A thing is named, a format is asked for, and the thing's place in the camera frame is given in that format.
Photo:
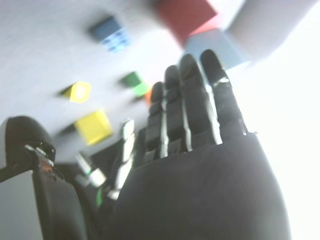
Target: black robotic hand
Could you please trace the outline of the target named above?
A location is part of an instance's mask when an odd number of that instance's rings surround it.
[[[154,85],[145,153],[116,201],[109,239],[290,239],[279,186],[226,72],[211,50],[200,60],[184,56]]]

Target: light blue block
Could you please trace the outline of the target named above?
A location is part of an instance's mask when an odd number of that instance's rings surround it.
[[[191,35],[184,49],[184,55],[192,54],[197,60],[200,59],[203,51],[207,49],[213,50],[225,70],[248,62],[248,57],[235,44],[232,38],[219,29]]]
[[[92,34],[97,41],[113,53],[119,52],[130,44],[126,31],[114,17],[96,26]]]

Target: red block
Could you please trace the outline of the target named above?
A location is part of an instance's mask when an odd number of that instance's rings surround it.
[[[207,0],[160,0],[156,8],[182,45],[188,36],[219,26],[218,13]]]

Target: blue patterned block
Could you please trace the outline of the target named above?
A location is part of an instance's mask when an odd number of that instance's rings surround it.
[[[100,23],[92,30],[94,37],[110,52],[117,53],[128,46],[127,33],[114,17]]]

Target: yellow block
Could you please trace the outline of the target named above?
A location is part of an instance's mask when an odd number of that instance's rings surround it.
[[[91,113],[74,123],[87,145],[94,145],[110,137],[114,132],[103,110]]]
[[[63,95],[70,99],[73,103],[84,103],[90,97],[91,85],[90,83],[78,81],[73,84]]]

